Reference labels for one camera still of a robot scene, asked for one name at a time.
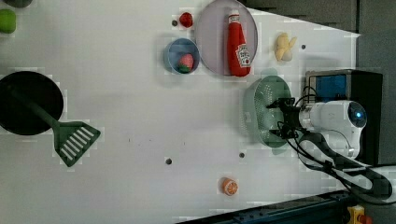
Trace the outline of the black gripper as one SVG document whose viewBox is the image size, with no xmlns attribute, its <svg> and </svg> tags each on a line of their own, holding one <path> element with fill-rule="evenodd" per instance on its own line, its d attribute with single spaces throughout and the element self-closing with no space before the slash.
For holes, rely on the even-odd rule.
<svg viewBox="0 0 396 224">
<path fill-rule="evenodd" d="M 267 108 L 281 108 L 284 122 L 290 127 L 298 128 L 301 126 L 299 120 L 300 108 L 293 106 L 294 103 L 294 98 L 278 98 L 269 104 Z M 296 137 L 296 132 L 288 127 L 282 127 L 280 130 L 270 130 L 270 133 L 282 139 L 293 139 Z"/>
</svg>

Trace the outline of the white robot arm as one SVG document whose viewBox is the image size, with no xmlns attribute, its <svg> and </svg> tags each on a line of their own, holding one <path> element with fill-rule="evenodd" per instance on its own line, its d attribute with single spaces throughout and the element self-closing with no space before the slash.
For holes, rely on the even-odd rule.
<svg viewBox="0 0 396 224">
<path fill-rule="evenodd" d="M 283 116 L 272 133 L 287 141 L 305 167 L 337 179 L 366 203 L 395 203 L 395 167 L 357 160 L 367 123 L 359 103 L 343 100 L 297 106 L 292 98 L 279 98 L 268 106 L 278 108 Z"/>
</svg>

